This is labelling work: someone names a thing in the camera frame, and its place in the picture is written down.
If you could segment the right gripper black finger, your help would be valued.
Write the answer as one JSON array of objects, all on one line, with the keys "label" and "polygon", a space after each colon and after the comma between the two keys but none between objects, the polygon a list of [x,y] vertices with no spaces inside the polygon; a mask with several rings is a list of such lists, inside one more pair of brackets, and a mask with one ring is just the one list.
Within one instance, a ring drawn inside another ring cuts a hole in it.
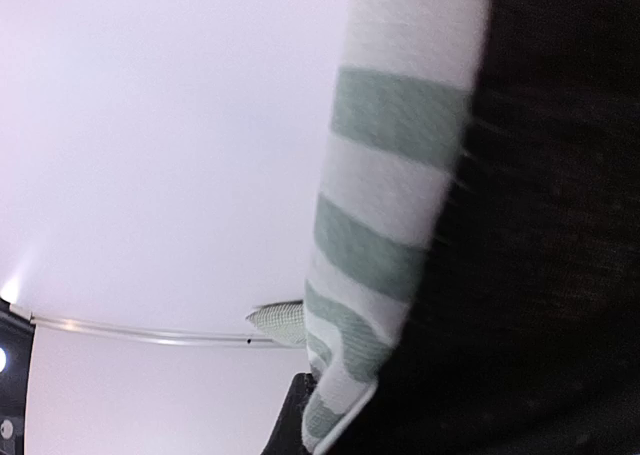
[{"label": "right gripper black finger", "polygon": [[296,374],[261,455],[307,455],[302,442],[302,416],[315,388],[310,373]]}]

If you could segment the green striped pet tent fabric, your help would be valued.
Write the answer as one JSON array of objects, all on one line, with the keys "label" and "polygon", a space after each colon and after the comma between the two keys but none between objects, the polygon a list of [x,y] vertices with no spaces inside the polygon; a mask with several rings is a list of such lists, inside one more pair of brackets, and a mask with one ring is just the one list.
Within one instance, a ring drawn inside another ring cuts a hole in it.
[{"label": "green striped pet tent fabric", "polygon": [[471,117],[374,392],[309,454],[639,450],[639,0],[490,0]]}]

